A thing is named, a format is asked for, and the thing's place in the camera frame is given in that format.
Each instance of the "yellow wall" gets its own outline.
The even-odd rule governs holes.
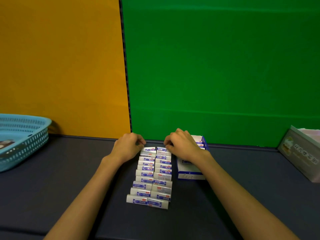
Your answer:
[[[0,113],[67,135],[130,132],[118,0],[0,0]]]

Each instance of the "green wall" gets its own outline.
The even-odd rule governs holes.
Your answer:
[[[122,0],[132,129],[275,147],[320,129],[320,0]]]

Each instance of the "blue basket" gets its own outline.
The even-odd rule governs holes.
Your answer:
[[[48,141],[51,120],[44,117],[0,113],[0,141],[13,144],[0,149],[0,172],[13,168]]]

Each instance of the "blue label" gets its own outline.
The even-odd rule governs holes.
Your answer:
[[[161,207],[161,202],[148,201],[148,204]]]
[[[161,200],[171,200],[171,199],[168,198],[168,197],[160,196],[160,195],[158,195],[158,194],[157,194],[157,198],[158,198],[158,199],[161,199]]]
[[[166,152],[166,151],[167,151],[167,149],[166,149],[166,148],[158,147],[158,151],[164,151],[164,152]]]
[[[153,180],[154,183],[166,185],[166,181]]]
[[[182,163],[192,164],[190,161],[182,160]]]
[[[147,182],[147,183],[153,183],[153,181],[152,180],[147,180],[147,179],[141,179],[141,182]]]
[[[142,170],[147,170],[147,171],[152,171],[153,172],[153,168],[150,168],[150,167],[142,167]]]
[[[167,168],[167,169],[171,169],[171,166],[163,166],[163,165],[160,165],[160,168]]]
[[[160,163],[164,163],[164,164],[171,164],[171,162],[170,162],[170,161],[162,161],[162,160],[160,160]]]
[[[167,157],[166,157],[166,156],[159,156],[159,155],[156,155],[156,157],[155,157],[155,158],[164,159],[164,160],[166,160],[166,159],[167,159]]]
[[[134,204],[143,204],[143,205],[146,205],[146,204],[147,204],[147,202],[146,202],[146,201],[142,201],[142,200],[135,200],[135,199],[133,199],[132,203],[134,203]]]
[[[137,195],[138,195],[138,196],[150,197],[150,194],[149,194],[149,193],[139,193],[139,192],[137,192]]]
[[[167,173],[167,174],[171,174],[171,172],[170,172],[170,171],[162,170],[162,169],[160,169],[160,173]]]
[[[153,177],[153,173],[141,173],[141,176]]]
[[[133,184],[134,187],[139,187],[139,188],[146,188],[145,184]]]
[[[145,157],[143,158],[143,160],[144,160],[144,161],[154,161],[153,158],[145,158]]]

